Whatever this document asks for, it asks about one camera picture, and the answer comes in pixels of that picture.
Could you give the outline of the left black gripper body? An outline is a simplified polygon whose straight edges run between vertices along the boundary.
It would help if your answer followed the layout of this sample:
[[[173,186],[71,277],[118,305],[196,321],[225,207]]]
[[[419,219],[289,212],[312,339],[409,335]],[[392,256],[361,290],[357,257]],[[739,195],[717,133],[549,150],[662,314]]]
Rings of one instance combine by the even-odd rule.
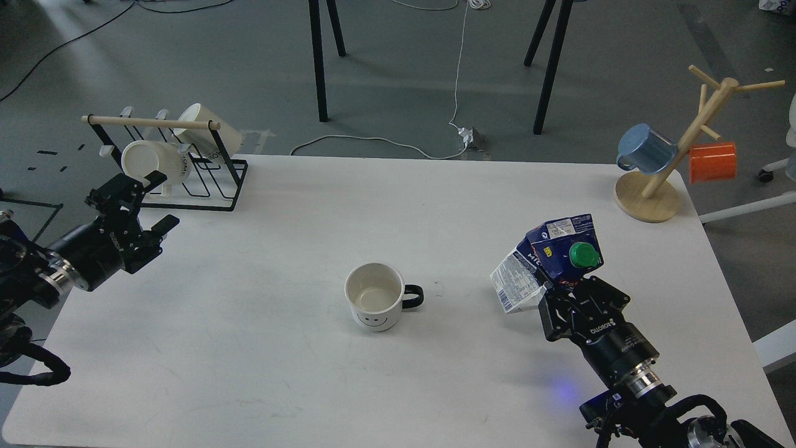
[[[136,217],[105,218],[78,226],[47,247],[51,266],[63,268],[74,286],[94,291],[119,271],[136,273],[162,253],[165,238],[152,238]]]

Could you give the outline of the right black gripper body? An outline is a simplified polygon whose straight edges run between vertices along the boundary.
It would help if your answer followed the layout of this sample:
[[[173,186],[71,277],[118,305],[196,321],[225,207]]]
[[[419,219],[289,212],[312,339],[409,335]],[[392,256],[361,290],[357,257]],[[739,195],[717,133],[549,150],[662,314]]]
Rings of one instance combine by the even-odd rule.
[[[659,352],[624,318],[628,304],[614,286],[611,297],[572,297],[560,287],[557,308],[539,311],[545,338],[571,340],[609,389],[649,390],[659,383],[649,369]]]

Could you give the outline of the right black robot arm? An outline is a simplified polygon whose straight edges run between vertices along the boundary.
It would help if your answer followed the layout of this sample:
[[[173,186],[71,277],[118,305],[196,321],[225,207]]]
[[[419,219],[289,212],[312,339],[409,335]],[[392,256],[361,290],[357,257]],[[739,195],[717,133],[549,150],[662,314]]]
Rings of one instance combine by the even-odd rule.
[[[694,394],[669,404],[674,388],[653,372],[659,352],[628,322],[629,296],[592,276],[572,290],[555,284],[543,270],[539,313],[546,340],[571,340],[580,348],[606,391],[580,406],[586,428],[608,447],[627,436],[642,447],[777,447],[779,443],[748,421],[729,421],[713,398]]]

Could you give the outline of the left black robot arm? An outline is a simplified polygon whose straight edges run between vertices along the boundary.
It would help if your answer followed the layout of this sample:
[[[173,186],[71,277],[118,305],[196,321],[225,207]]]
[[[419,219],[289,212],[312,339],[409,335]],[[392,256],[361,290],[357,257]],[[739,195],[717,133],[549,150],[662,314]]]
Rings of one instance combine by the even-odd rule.
[[[77,287],[86,292],[97,289],[117,272],[137,273],[162,253],[161,244],[179,219],[167,215],[150,229],[137,218],[142,201],[151,190],[162,186],[167,176],[154,170],[137,180],[114,176],[85,199],[96,218],[69,231],[49,246],[39,246],[25,236],[2,212],[2,366],[20,357],[43,363],[47,371],[36,375],[2,372],[5,385],[52,386],[71,375],[68,364],[32,341],[32,331],[16,311],[28,302],[45,309],[56,306]]]

